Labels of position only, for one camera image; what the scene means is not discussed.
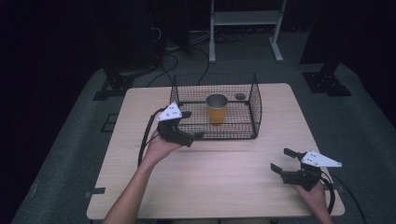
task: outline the gray carpet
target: gray carpet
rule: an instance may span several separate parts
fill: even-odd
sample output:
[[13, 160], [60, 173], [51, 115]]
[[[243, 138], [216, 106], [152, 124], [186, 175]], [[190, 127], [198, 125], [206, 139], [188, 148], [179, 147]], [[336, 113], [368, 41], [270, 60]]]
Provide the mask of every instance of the gray carpet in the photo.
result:
[[[335, 72], [352, 96], [329, 97], [313, 94], [302, 72], [318, 71], [321, 64], [299, 65], [308, 33], [281, 33], [279, 48], [285, 62], [277, 63], [268, 43], [269, 34], [246, 35], [240, 42], [217, 44], [217, 62], [210, 74], [255, 73], [259, 83], [288, 83], [303, 110], [320, 151], [343, 163], [330, 169], [339, 176], [358, 199], [368, 223], [393, 223], [396, 219], [396, 131], [361, 85], [359, 77], [340, 65]], [[208, 45], [195, 46], [207, 52]], [[171, 76], [200, 76], [207, 58], [199, 50], [191, 55], [177, 52], [177, 67]], [[165, 69], [176, 60], [165, 57]], [[146, 87], [162, 73], [158, 69], [139, 77], [135, 88]], [[90, 223], [86, 217], [96, 178], [99, 174], [111, 133], [101, 132], [108, 114], [118, 113], [122, 97], [93, 101], [106, 79], [103, 70], [92, 75], [46, 158], [35, 183], [21, 205], [13, 223]], [[167, 86], [162, 76], [151, 87]], [[336, 187], [341, 184], [335, 181]], [[346, 212], [335, 223], [362, 223], [361, 215], [347, 191], [340, 193]], [[284, 223], [315, 223], [312, 217], [279, 218]]]

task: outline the wire basket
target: wire basket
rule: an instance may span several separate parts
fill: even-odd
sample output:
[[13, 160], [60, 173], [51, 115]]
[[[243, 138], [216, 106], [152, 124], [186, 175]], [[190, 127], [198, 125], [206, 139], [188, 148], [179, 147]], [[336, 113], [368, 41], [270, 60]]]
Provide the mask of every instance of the wire basket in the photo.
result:
[[[203, 139], [254, 139], [262, 121], [262, 98], [255, 74], [227, 74], [175, 76], [170, 102], [180, 111], [190, 111], [191, 117], [182, 119], [181, 131], [195, 134], [205, 132]], [[227, 113], [220, 125], [209, 122], [205, 99], [221, 93], [228, 99]]]

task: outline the wooden table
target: wooden table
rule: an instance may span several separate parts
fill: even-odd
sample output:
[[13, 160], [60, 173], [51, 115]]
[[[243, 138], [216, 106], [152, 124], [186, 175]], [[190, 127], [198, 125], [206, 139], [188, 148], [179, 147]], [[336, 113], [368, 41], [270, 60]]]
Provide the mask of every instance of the wooden table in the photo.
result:
[[[173, 152], [154, 169], [138, 217], [228, 218], [304, 217], [309, 211], [290, 185], [270, 169], [300, 169], [283, 148], [306, 152], [318, 147], [288, 84], [260, 84], [262, 124], [253, 140], [195, 141]], [[92, 195], [87, 216], [103, 219], [137, 167], [149, 121], [169, 105], [171, 88], [128, 90]], [[151, 131], [157, 127], [154, 122]], [[345, 207], [336, 193], [333, 216]]]

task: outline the paper cup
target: paper cup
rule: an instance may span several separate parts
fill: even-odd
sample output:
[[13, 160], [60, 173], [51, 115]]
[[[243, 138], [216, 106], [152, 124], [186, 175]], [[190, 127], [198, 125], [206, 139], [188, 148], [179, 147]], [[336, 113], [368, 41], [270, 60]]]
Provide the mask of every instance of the paper cup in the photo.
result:
[[206, 98], [207, 114], [211, 124], [220, 125], [223, 123], [227, 104], [227, 97], [220, 93], [211, 94]]

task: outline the dark background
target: dark background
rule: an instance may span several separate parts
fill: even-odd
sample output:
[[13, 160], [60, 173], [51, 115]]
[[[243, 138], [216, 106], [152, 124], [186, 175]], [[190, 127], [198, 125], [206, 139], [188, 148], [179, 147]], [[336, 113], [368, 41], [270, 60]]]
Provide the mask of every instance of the dark background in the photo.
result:
[[[164, 35], [185, 47], [187, 26], [208, 27], [208, 0], [133, 2], [135, 5], [126, 0], [0, 1], [0, 220], [5, 223], [13, 218], [79, 93], [95, 71], [104, 64], [157, 65], [153, 58], [161, 50], [152, 45], [149, 27], [159, 21], [162, 23], [155, 25], [164, 29]], [[238, 2], [235, 10], [255, 4], [276, 7], [276, 1], [268, 2]], [[218, 1], [217, 7], [227, 3]], [[119, 6], [128, 7], [114, 14]], [[125, 14], [127, 9], [133, 13]], [[311, 28], [302, 63], [324, 63], [330, 52], [335, 53], [341, 63], [359, 75], [366, 90], [395, 124], [394, 11], [395, 4], [389, 0], [323, 0], [321, 4], [293, 0], [288, 2], [282, 29], [292, 32]], [[124, 33], [125, 27], [132, 28]]]

